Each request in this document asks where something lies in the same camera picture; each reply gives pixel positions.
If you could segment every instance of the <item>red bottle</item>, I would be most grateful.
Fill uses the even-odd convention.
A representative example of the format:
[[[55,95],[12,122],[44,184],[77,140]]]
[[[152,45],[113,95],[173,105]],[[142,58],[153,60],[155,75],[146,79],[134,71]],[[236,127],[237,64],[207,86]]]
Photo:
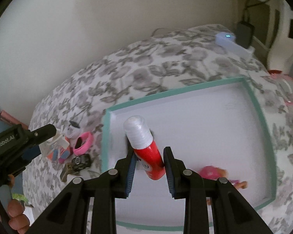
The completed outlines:
[[[164,163],[145,119],[139,115],[129,117],[124,122],[124,130],[149,178],[158,180],[163,177]]]

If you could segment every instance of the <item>silver rivet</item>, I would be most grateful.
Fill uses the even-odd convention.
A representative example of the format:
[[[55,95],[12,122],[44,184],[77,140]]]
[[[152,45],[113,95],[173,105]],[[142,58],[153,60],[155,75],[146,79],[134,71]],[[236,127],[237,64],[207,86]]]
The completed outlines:
[[[81,181],[82,181],[82,179],[80,177],[77,177],[77,178],[73,179],[74,184],[79,184]]]
[[[117,173],[118,173],[118,170],[116,170],[116,169],[111,169],[108,171],[108,174],[110,174],[110,175],[115,175]]]
[[[219,182],[222,184],[226,184],[228,182],[227,178],[221,177],[219,178]]]
[[[191,170],[188,170],[188,169],[185,169],[183,171],[183,174],[186,175],[186,176],[190,176],[192,174],[192,171]]]

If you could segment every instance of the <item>human hand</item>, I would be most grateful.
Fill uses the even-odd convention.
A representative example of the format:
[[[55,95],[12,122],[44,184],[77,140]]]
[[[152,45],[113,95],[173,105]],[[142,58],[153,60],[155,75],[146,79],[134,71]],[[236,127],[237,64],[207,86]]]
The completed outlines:
[[[15,183],[15,179],[13,175],[9,175],[11,180],[9,187],[12,188]],[[18,200],[11,200],[8,204],[8,214],[11,219],[9,221],[9,225],[13,230],[17,230],[19,234],[24,234],[29,229],[29,219],[27,216],[23,214],[24,208]]]

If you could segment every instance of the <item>white device with light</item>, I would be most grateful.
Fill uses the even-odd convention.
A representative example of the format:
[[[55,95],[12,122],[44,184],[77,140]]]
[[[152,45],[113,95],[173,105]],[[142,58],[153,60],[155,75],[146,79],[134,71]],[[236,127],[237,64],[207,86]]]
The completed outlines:
[[[236,42],[236,36],[229,32],[220,32],[216,34],[216,44],[222,46],[227,51],[232,52],[246,61],[252,59],[254,53],[254,47],[250,46],[248,49],[238,45]]]

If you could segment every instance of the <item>white tray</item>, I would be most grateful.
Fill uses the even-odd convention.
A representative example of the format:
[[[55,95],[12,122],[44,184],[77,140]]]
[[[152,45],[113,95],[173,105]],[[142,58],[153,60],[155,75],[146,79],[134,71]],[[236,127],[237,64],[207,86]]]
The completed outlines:
[[[248,181],[241,194],[256,209],[275,199],[276,165],[263,113],[244,78],[218,80],[132,100],[106,110],[102,171],[127,154],[124,121],[143,116],[163,155],[166,146],[186,168],[226,169]],[[158,181],[137,166],[129,197],[116,199],[117,224],[146,230],[183,230],[185,200],[174,200],[166,176]]]

